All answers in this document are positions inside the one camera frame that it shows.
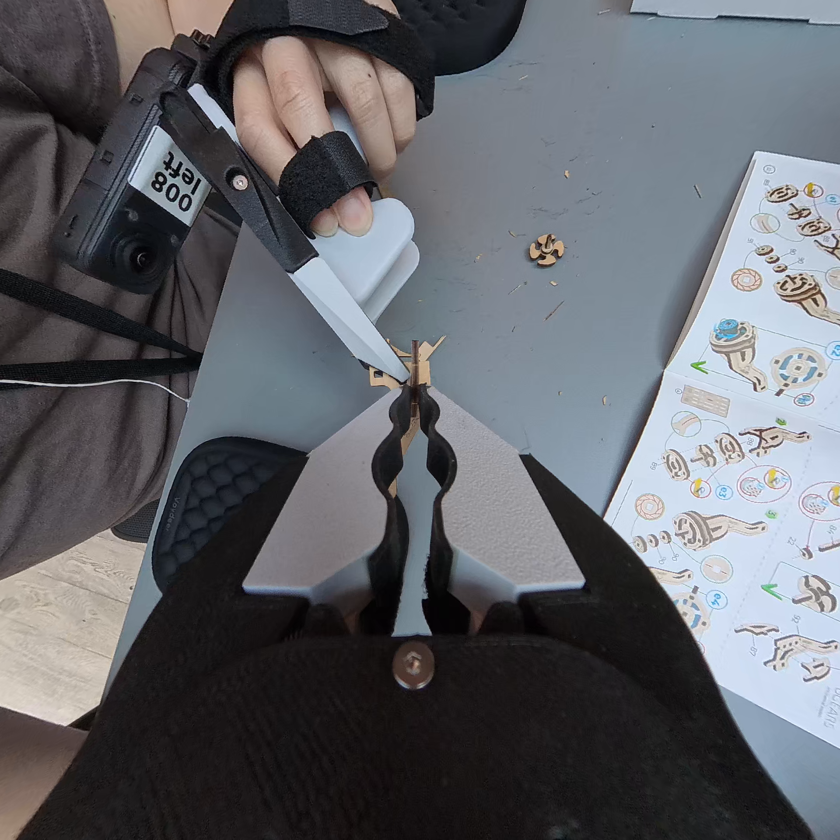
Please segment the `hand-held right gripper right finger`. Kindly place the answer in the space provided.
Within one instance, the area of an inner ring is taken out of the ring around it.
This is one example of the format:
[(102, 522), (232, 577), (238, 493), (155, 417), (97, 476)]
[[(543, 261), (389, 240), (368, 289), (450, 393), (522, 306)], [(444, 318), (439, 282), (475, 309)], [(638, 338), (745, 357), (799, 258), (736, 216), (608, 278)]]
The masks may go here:
[(585, 577), (517, 449), (446, 395), (417, 397), (439, 484), (425, 571), (432, 634), (467, 634), (501, 602), (580, 590)]

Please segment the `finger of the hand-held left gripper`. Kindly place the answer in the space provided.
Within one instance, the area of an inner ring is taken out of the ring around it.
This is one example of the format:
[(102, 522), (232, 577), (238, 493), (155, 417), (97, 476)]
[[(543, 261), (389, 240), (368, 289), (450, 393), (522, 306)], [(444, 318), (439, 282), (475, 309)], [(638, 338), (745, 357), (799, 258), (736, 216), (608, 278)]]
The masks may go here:
[(399, 383), (410, 379), (401, 358), (322, 258), (311, 259), (290, 278), (359, 362)]

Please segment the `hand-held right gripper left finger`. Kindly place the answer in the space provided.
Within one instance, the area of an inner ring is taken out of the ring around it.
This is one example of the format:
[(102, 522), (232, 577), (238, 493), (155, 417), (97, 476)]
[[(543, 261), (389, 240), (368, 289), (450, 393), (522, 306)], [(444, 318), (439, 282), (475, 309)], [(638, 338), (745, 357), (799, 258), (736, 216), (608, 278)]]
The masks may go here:
[(384, 395), (313, 449), (247, 573), (252, 595), (291, 595), (391, 635), (409, 543), (392, 485), (403, 468), (413, 391)]

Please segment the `small wooden model part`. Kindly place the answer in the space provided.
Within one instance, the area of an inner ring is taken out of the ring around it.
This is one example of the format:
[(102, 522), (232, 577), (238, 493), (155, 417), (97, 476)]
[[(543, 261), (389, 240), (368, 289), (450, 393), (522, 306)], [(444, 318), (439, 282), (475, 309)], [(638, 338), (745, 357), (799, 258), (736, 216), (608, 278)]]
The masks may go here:
[(390, 339), (386, 339), (386, 342), (389, 344), (391, 349), (394, 351), (395, 355), (403, 363), (403, 367), (404, 367), (404, 369), (406, 371), (406, 375), (407, 375), (407, 378), (405, 380), (398, 381), (397, 379), (395, 379), (394, 377), (392, 377), (391, 375), (389, 375), (386, 372), (375, 369), (374, 367), (372, 367), (372, 366), (370, 366), (370, 365), (368, 365), (368, 364), (366, 364), (362, 361), (360, 363), (369, 373), (369, 381), (370, 381), (371, 386), (383, 386), (383, 387), (388, 388), (390, 391), (392, 391), (392, 390), (395, 390), (395, 389), (402, 388), (404, 386), (404, 384), (411, 379), (411, 372), (409, 371), (408, 366), (406, 366), (405, 360), (406, 359), (411, 360), (412, 356), (411, 356), (410, 353), (407, 353), (404, 350), (401, 350), (401, 349), (397, 348)]

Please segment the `wooden model assembly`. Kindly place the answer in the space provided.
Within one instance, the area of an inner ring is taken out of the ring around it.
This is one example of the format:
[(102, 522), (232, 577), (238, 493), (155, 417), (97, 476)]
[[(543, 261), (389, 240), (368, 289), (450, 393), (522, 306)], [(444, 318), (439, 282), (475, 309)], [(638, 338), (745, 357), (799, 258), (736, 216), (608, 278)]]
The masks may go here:
[[(410, 373), (411, 373), (411, 381), (410, 385), (431, 385), (431, 369), (429, 360), (432, 354), (436, 351), (436, 349), (440, 346), (442, 342), (444, 342), (446, 336), (441, 336), (437, 342), (431, 344), (427, 341), (419, 343), (417, 341), (412, 342), (412, 350), (411, 352), (406, 352), (403, 350), (398, 349), (389, 339), (387, 342), (391, 345), (392, 349), (394, 350), (395, 354), (401, 358), (401, 360), (408, 359), (409, 362), (406, 363)], [(408, 430), (402, 436), (401, 441), (401, 448), (402, 448), (402, 456), (405, 457), (407, 450), (410, 448), (411, 443), (417, 434), (417, 431), (420, 428), (420, 418), (419, 418), (419, 408), (417, 407), (417, 399), (413, 397), (413, 407), (412, 407), (412, 416), (411, 422), (409, 424)]]

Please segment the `person's right forearm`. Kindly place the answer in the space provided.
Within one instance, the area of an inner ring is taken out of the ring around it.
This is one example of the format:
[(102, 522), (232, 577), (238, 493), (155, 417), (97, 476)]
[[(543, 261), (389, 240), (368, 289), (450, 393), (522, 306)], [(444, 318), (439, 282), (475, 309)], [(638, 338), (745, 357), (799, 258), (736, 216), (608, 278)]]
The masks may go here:
[(88, 734), (1, 709), (1, 838), (13, 839), (67, 770)]

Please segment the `person's left forearm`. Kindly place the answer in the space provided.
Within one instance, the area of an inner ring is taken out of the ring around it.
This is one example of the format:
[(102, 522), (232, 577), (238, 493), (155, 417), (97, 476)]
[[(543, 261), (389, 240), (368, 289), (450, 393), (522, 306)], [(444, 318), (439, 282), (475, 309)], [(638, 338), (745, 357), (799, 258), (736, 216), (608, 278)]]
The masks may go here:
[(198, 30), (215, 36), (232, 1), (166, 1), (173, 33), (190, 35)]

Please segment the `person's left hand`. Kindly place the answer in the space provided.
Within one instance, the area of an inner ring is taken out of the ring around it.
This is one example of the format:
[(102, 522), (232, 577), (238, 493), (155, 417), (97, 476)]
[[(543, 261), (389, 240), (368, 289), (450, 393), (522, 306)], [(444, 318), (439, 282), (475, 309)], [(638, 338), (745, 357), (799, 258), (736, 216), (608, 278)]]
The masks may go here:
[(388, 180), (417, 124), (414, 86), (400, 71), (351, 47), (290, 36), (249, 48), (234, 69), (238, 140), (274, 182), (306, 143), (334, 130), (331, 102), (350, 117), (374, 179)]

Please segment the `black honeycomb wrist rest pad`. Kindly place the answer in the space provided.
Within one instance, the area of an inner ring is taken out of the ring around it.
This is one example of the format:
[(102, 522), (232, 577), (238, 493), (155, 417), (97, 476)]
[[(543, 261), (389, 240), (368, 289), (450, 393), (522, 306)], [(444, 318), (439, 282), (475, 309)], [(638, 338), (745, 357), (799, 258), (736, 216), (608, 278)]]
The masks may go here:
[(187, 455), (161, 508), (151, 570), (161, 593), (281, 468), (306, 453), (250, 437), (217, 437)]
[(394, 1), (434, 57), (434, 74), (446, 77), (476, 70), (508, 47), (526, 1)]

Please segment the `illustrated instruction booklet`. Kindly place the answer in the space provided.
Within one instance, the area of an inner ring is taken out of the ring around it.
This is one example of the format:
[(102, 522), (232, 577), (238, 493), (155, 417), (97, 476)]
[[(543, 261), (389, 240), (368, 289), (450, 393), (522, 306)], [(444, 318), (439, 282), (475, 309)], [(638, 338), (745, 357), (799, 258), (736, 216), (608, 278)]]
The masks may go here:
[(755, 152), (605, 519), (717, 683), (839, 740), (839, 165)]

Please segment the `white cardboard sheet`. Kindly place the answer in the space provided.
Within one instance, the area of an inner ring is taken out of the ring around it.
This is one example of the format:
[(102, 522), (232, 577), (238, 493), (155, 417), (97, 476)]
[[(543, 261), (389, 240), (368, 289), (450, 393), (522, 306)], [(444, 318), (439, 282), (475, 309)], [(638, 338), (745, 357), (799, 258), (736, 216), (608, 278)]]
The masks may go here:
[(838, 1), (633, 1), (631, 13), (666, 18), (766, 18), (839, 25)]

